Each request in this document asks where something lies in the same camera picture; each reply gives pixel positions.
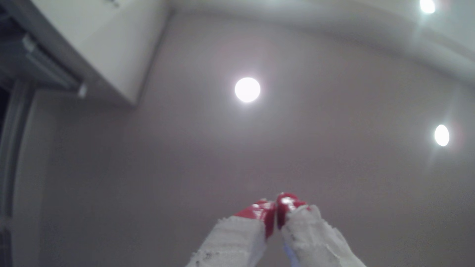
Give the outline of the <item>red taped gripper finger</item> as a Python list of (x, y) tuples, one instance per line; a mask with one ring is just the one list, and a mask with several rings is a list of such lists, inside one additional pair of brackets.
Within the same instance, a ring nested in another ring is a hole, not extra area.
[(256, 267), (273, 234), (276, 203), (261, 199), (218, 220), (187, 267)]
[(277, 227), (292, 267), (364, 267), (341, 232), (331, 226), (316, 205), (291, 193), (276, 200)]

